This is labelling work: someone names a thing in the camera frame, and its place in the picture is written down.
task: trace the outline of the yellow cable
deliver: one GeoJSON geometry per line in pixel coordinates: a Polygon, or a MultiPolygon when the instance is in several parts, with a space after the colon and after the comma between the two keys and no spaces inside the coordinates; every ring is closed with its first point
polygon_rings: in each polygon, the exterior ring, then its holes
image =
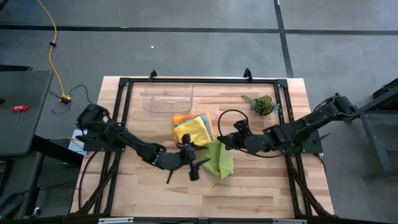
{"type": "MultiPolygon", "coordinates": [[[[57,40],[57,35],[58,35],[57,26],[55,25],[54,20],[52,19],[51,14],[48,12],[48,10],[47,10],[46,7],[42,4],[42,2],[41,2],[40,0],[37,0],[37,2],[39,2],[39,4],[40,4],[40,5],[42,6],[42,8],[44,9],[45,13],[47,13],[47,15],[49,16],[49,18],[50,18],[50,20],[51,20],[52,25],[54,26],[55,34],[54,34],[54,39],[53,39],[52,42],[55,43],[55,41],[57,40]]],[[[49,62],[50,62],[50,65],[51,65],[52,70],[54,71],[54,73],[56,74],[56,76],[57,76],[57,78],[58,78],[58,82],[59,82],[59,84],[60,84],[61,92],[62,92],[61,97],[64,97],[64,98],[69,99],[69,96],[66,95],[65,92],[64,92],[64,90],[63,90],[63,86],[62,86],[62,82],[61,82],[60,75],[58,74],[57,70],[55,69],[55,67],[54,67],[54,65],[53,65],[53,63],[52,63],[52,50],[53,50],[53,48],[54,48],[54,46],[51,45],[50,53],[49,53],[49,62]]]]}
{"type": "Polygon", "coordinates": [[[52,140],[61,140],[61,139],[74,140],[74,141],[80,141],[81,142],[81,140],[79,140],[77,138],[71,138],[71,137],[60,137],[60,138],[56,138],[56,139],[52,139],[52,140]]]}

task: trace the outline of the metal bracket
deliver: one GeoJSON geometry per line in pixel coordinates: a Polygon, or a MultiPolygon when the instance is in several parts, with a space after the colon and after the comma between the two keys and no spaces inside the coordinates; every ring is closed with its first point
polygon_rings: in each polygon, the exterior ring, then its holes
{"type": "Polygon", "coordinates": [[[154,79],[154,77],[156,77],[156,76],[157,76],[156,71],[153,70],[153,71],[150,73],[148,80],[151,82],[151,81],[154,79]]]}
{"type": "Polygon", "coordinates": [[[307,224],[306,220],[293,220],[293,219],[273,219],[273,224],[307,224]]]}
{"type": "Polygon", "coordinates": [[[98,224],[124,224],[124,223],[133,223],[134,217],[123,217],[123,218],[100,218],[98,220],[98,224]]]}
{"type": "Polygon", "coordinates": [[[250,69],[246,68],[243,74],[244,78],[248,78],[249,82],[253,82],[253,76],[251,75],[250,69]]]}
{"type": "Polygon", "coordinates": [[[276,82],[282,86],[283,88],[287,88],[287,80],[286,79],[277,79],[276,82]]]}
{"type": "Polygon", "coordinates": [[[125,84],[129,83],[130,78],[120,78],[119,79],[119,87],[124,86],[125,84]]]}

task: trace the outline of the black floor stripe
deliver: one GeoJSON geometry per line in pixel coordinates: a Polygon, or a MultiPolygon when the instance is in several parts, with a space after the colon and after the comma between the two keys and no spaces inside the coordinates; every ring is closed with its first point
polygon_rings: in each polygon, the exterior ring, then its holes
{"type": "Polygon", "coordinates": [[[290,61],[289,48],[287,47],[284,22],[282,19],[282,13],[280,11],[280,5],[278,0],[274,0],[274,6],[276,13],[276,20],[278,22],[280,44],[282,45],[282,53],[284,56],[287,78],[294,78],[292,62],[290,61]]]}
{"type": "Polygon", "coordinates": [[[286,34],[313,35],[398,35],[398,30],[302,30],[286,29],[286,34]]]}
{"type": "MultiPolygon", "coordinates": [[[[0,29],[10,30],[54,30],[52,26],[32,26],[0,24],[0,29]]],[[[174,28],[174,27],[96,27],[96,26],[57,26],[58,31],[94,32],[201,32],[201,33],[243,33],[277,34],[279,29],[240,29],[240,28],[174,28]]]]}
{"type": "MultiPolygon", "coordinates": [[[[36,26],[21,24],[0,24],[0,29],[10,30],[54,30],[52,26],[36,26]]],[[[101,27],[101,26],[57,26],[59,31],[88,32],[220,32],[246,34],[278,34],[279,29],[255,28],[181,28],[181,27],[101,27]]],[[[314,29],[282,29],[285,34],[313,35],[398,35],[398,30],[314,30],[314,29]]]]}

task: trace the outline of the red screwdriver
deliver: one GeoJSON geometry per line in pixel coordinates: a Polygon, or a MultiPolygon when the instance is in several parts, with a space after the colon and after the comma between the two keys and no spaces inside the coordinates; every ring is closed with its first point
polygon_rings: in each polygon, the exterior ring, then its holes
{"type": "Polygon", "coordinates": [[[19,113],[21,111],[24,111],[24,110],[29,110],[29,106],[27,106],[27,105],[13,106],[11,108],[11,110],[12,111],[18,111],[17,120],[15,121],[15,127],[14,127],[14,129],[16,129],[17,128],[18,119],[19,119],[19,113]]]}

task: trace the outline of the desk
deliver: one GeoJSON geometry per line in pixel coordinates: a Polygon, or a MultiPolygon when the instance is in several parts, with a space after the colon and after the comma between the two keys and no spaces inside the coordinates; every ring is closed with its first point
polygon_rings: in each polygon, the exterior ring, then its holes
{"type": "MultiPolygon", "coordinates": [[[[104,77],[98,104],[113,111],[115,96],[120,77],[104,77]]],[[[289,92],[295,118],[310,112],[303,79],[288,79],[289,92]]],[[[175,149],[172,138],[172,119],[160,118],[142,109],[143,92],[146,83],[135,83],[132,88],[127,128],[146,141],[156,142],[175,149]]],[[[275,113],[258,116],[249,109],[241,95],[264,96],[274,98],[273,86],[266,84],[193,84],[193,107],[191,114],[208,111],[213,123],[215,136],[220,114],[228,109],[238,109],[249,117],[254,133],[278,124],[275,113]]],[[[225,114],[221,122],[224,133],[235,131],[233,123],[243,117],[237,113],[225,114]]],[[[152,167],[141,161],[134,150],[127,148],[122,154],[118,179],[112,207],[112,216],[131,217],[225,217],[225,218],[277,218],[294,217],[292,199],[287,178],[285,159],[262,159],[239,151],[234,155],[234,173],[219,180],[200,170],[200,180],[191,182],[188,167],[174,172],[167,185],[168,172],[152,167]]],[[[99,152],[89,164],[81,189],[84,203],[98,185],[103,152],[99,152]]],[[[87,162],[85,156],[82,167],[87,162]]],[[[333,213],[325,171],[321,162],[313,155],[303,155],[303,164],[309,189],[324,206],[333,213]]],[[[78,209],[78,189],[72,205],[72,211],[78,209]]],[[[105,190],[102,209],[108,190],[105,190]]],[[[298,191],[301,208],[301,193],[298,191]]]]}
{"type": "Polygon", "coordinates": [[[0,98],[0,156],[21,156],[29,151],[39,151],[60,161],[80,165],[82,156],[36,136],[36,127],[42,114],[53,74],[49,71],[1,72],[0,98]],[[17,112],[12,106],[28,105],[22,111],[15,127],[17,112]]]}
{"type": "Polygon", "coordinates": [[[39,152],[12,158],[13,163],[0,197],[0,204],[11,194],[27,191],[24,193],[24,202],[18,208],[13,219],[21,219],[32,214],[38,194],[38,190],[35,188],[43,160],[44,156],[39,152]]]}

